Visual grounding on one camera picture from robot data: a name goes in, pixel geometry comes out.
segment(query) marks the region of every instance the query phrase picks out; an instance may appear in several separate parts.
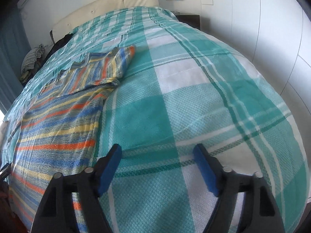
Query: window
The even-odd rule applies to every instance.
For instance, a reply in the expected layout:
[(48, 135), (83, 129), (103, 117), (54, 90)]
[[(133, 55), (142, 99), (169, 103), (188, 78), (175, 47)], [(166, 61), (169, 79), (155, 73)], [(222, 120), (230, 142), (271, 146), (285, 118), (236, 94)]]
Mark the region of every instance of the window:
[(0, 123), (3, 121), (3, 118), (4, 118), (4, 114), (0, 110)]

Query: orange stripe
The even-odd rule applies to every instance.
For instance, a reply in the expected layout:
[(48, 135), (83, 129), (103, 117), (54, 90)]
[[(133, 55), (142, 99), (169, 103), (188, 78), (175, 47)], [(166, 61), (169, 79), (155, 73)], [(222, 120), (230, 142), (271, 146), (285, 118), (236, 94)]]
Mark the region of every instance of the orange stripe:
[(94, 81), (94, 85), (95, 86), (98, 86), (98, 85), (100, 85), (102, 83), (102, 80), (96, 80), (96, 81)]
[(79, 80), (81, 79), (81, 76), (82, 76), (82, 74), (85, 72), (85, 70), (86, 70), (86, 66), (83, 67), (82, 70), (79, 72), (79, 75), (78, 75), (78, 77), (77, 77), (77, 79), (76, 79), (76, 82), (75, 82), (75, 84), (73, 85), (73, 88), (71, 89), (71, 91), (69, 92), (69, 94), (71, 94), (71, 93), (76, 89), (76, 87), (77, 87), (77, 85), (78, 85), (78, 83), (79, 83)]
[(42, 102), (42, 103), (39, 103), (39, 104), (37, 104), (37, 105), (33, 105), (33, 106), (32, 106), (32, 109), (33, 109), (33, 108), (41, 107), (42, 105), (46, 104), (47, 102), (49, 102), (49, 101), (52, 100), (52, 99), (53, 99), (53, 97), (50, 97), (50, 98), (48, 98), (47, 100), (45, 100), (44, 102)]
[(98, 95), (94, 96), (93, 100), (95, 100), (95, 99), (97, 99), (97, 98), (99, 98), (99, 97), (104, 97), (104, 96), (105, 96), (105, 95), (103, 95), (103, 94), (98, 94)]
[(130, 46), (130, 54), (133, 57), (135, 54), (135, 47), (134, 46)]
[(103, 74), (101, 75), (101, 79), (104, 79), (104, 78), (106, 78), (106, 76), (107, 76), (108, 62), (109, 62), (109, 61), (110, 61), (110, 58), (107, 57), (107, 58), (105, 59), (105, 64), (104, 64)]
[(47, 119), (47, 118), (49, 118), (49, 117), (57, 116), (57, 115), (62, 115), (62, 114), (65, 114), (65, 113), (67, 113), (67, 112), (69, 112), (69, 111), (71, 111), (71, 110), (73, 110), (73, 109), (83, 109), (83, 108), (84, 108), (86, 105), (88, 105), (89, 103), (90, 103), (90, 101), (86, 101), (86, 102), (83, 103), (83, 104), (82, 104), (82, 103), (81, 103), (81, 104), (76, 104), (76, 105), (70, 107), (69, 109), (60, 110), (60, 111), (57, 111), (57, 112), (55, 112), (55, 113), (49, 114), (49, 115), (47, 115), (46, 117), (42, 117), (42, 118), (38, 119), (36, 122), (34, 122), (34, 123), (29, 123), (29, 124), (23, 125), (21, 128), (23, 129), (23, 128), (26, 128), (26, 127), (34, 126), (34, 125), (36, 125), (36, 124), (42, 122), (43, 120), (45, 120), (45, 119)]
[(42, 93), (45, 92), (45, 91), (47, 91), (47, 90), (49, 90), (52, 86), (53, 86), (53, 84), (47, 86), (45, 89), (42, 90)]
[(79, 202), (73, 202), (73, 208), (75, 210), (82, 210), (81, 209), (81, 204)]
[(86, 140), (85, 142), (79, 143), (68, 143), (68, 144), (44, 144), (44, 145), (34, 145), (26, 147), (18, 147), (18, 150), (75, 150), (83, 149), (85, 147), (90, 147), (95, 145), (95, 140)]
[(25, 184), (28, 188), (40, 193), (40, 194), (44, 194), (45, 190), (43, 190), (40, 187), (37, 187), (35, 185), (32, 185), (31, 183), (27, 182), (26, 180), (24, 180), (22, 177), (18, 176), (16, 173), (12, 172), (11, 175), (16, 178), (19, 182)]
[(32, 223), (33, 217), (31, 217), (26, 211), (23, 209), (23, 207), (20, 205), (20, 202), (17, 198), (13, 197), (14, 204), (18, 207), (18, 209), (23, 213), (23, 215)]

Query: blue gripper pad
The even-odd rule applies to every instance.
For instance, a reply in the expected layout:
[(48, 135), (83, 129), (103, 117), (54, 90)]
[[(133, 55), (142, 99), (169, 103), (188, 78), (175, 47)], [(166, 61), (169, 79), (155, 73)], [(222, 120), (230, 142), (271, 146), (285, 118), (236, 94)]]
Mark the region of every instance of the blue gripper pad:
[(110, 160), (108, 161), (107, 166), (100, 178), (100, 186), (98, 188), (99, 197), (101, 197), (103, 193), (107, 192), (109, 185), (114, 177), (114, 173), (116, 172), (122, 158), (121, 146), (114, 144), (110, 150), (113, 150), (114, 146), (117, 147), (114, 153), (112, 155), (109, 154), (110, 152), (107, 154), (107, 156), (110, 156)]
[(193, 148), (193, 155), (194, 161), (199, 167), (199, 170), (202, 174), (202, 177), (205, 181), (208, 190), (212, 192), (216, 197), (218, 197), (220, 191), (217, 188), (217, 176), (215, 172), (212, 170), (213, 166), (212, 167), (210, 166), (210, 163), (213, 164), (213, 162), (209, 162), (210, 159), (213, 157), (208, 155), (208, 152), (206, 151), (205, 147), (202, 144), (197, 144)]

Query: teal curtain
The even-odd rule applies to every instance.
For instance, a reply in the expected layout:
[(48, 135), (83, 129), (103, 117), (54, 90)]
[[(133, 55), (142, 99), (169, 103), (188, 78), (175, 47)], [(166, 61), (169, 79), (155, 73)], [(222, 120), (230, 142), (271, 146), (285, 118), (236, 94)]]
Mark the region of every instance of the teal curtain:
[(18, 8), (15, 7), (0, 24), (0, 110), (3, 114), (20, 95), (21, 64), (30, 45)]

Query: pillow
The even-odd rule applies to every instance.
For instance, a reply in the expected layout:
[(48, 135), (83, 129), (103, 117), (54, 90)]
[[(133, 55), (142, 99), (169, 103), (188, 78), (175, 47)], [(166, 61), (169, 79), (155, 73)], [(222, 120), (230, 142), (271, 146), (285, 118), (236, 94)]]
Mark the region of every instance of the pillow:
[(24, 57), (23, 63), (21, 65), (21, 74), (24, 72), (31, 70), (35, 67), (35, 63), (37, 59), (41, 58), (41, 56), (44, 54), (44, 46), (39, 45), (29, 51), (26, 56)]
[(54, 41), (60, 40), (75, 27), (106, 14), (109, 11), (130, 8), (135, 6), (158, 7), (158, 0), (96, 0), (61, 19), (52, 28)]

